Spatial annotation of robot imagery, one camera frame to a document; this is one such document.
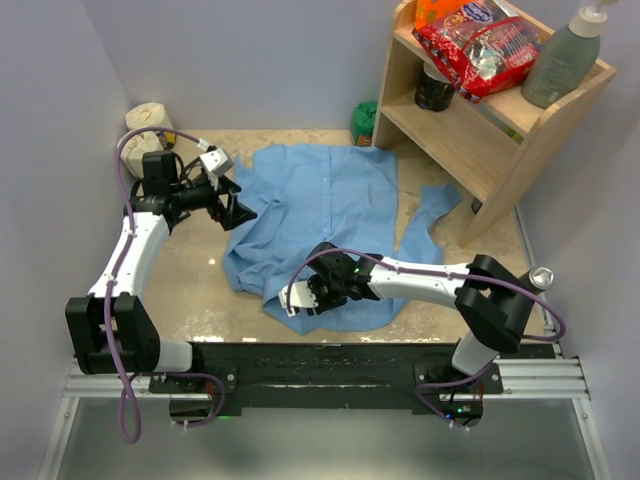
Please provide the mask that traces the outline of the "blue button shirt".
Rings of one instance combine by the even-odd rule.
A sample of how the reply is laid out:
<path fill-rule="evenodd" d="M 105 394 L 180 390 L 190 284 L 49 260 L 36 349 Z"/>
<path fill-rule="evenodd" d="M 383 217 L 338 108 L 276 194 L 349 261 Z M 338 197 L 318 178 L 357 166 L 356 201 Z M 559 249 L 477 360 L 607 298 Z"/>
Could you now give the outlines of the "blue button shirt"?
<path fill-rule="evenodd" d="M 235 291 L 261 297 L 264 311 L 299 334 L 317 329 L 370 331 L 392 322 L 405 302 L 362 300 L 310 316 L 290 317 L 278 294 L 322 242 L 403 261 L 441 264 L 430 230 L 461 201 L 450 183 L 424 186 L 399 243 L 395 154 L 375 147 L 298 144 L 256 151 L 235 180 L 240 202 L 257 217 L 232 231 L 224 270 Z"/>

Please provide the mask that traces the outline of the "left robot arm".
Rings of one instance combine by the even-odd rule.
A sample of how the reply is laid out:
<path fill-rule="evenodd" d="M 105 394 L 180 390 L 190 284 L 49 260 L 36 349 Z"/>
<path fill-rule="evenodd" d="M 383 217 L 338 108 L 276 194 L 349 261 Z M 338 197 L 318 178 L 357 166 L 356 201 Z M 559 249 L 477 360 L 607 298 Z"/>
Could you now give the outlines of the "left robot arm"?
<path fill-rule="evenodd" d="M 207 368 L 193 359 L 192 345 L 163 339 L 142 295 L 161 248 L 191 212 L 206 211 L 225 231 L 257 215 L 239 201 L 241 188 L 226 175 L 233 162 L 223 149 L 211 146 L 193 164 L 199 172 L 189 178 L 175 152 L 144 154 L 143 178 L 130 192 L 105 270 L 85 296 L 70 299 L 65 308 L 83 373 L 172 372 L 173 382 L 185 392 L 205 385 Z"/>

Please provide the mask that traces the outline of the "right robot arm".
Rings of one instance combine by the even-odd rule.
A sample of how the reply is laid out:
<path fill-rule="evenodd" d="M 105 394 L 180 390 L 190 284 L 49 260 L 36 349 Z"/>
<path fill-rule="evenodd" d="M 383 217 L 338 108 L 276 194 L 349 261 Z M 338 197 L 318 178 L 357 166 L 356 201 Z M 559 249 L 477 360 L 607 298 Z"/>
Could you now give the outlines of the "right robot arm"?
<path fill-rule="evenodd" d="M 313 275 L 296 283 L 288 306 L 320 314 L 348 301 L 413 300 L 459 313 L 468 333 L 445 369 L 448 386 L 469 392 L 486 364 L 519 350 L 535 295 L 501 263 L 477 255 L 465 264 L 429 265 L 319 244 L 307 257 Z"/>

